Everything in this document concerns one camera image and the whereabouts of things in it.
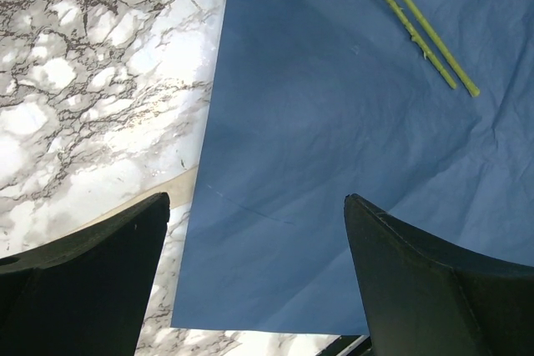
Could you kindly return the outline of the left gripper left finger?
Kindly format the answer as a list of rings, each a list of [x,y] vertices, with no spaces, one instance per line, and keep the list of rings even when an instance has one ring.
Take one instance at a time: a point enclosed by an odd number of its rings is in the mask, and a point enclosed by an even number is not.
[[[156,193],[1,260],[3,355],[132,355],[169,221]]]

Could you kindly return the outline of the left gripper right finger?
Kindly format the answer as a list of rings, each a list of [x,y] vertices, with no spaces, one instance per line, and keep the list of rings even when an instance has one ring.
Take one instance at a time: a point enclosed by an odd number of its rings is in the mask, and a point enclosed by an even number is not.
[[[376,355],[531,355],[533,269],[459,247],[345,198]]]

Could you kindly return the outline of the beige ribbon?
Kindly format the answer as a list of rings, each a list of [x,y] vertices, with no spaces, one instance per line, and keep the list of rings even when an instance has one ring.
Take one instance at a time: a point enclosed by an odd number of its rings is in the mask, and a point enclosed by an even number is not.
[[[85,224],[85,227],[100,223],[104,219],[110,218],[113,215],[124,211],[126,208],[130,208],[142,200],[149,198],[156,193],[167,193],[170,199],[171,208],[177,208],[186,203],[190,203],[193,198],[194,186],[197,178],[198,167],[194,166],[191,169],[181,173],[179,176],[170,179],[160,185],[151,188],[145,193],[130,199],[126,203],[123,203],[116,208],[106,212],[98,218]]]

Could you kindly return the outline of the blue wrapping paper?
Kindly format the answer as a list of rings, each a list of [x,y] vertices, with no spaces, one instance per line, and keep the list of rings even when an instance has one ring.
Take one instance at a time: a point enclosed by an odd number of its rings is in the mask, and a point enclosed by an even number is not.
[[[532,264],[533,0],[413,1],[478,97],[384,0],[227,0],[174,327],[365,333],[352,193]]]

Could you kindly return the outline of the white rose stem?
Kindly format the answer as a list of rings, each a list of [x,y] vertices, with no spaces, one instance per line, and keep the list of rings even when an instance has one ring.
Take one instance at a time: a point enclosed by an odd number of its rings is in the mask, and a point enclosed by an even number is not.
[[[436,71],[445,79],[447,84],[452,88],[456,89],[457,84],[454,81],[453,77],[448,73],[446,68],[441,64],[441,61],[438,57],[431,51],[431,48],[426,44],[423,37],[416,31],[414,25],[404,14],[401,7],[397,4],[395,0],[385,0],[393,13],[400,20],[401,24],[404,26],[406,31],[410,34],[411,41],[415,43],[422,51],[424,59],[429,60]]]

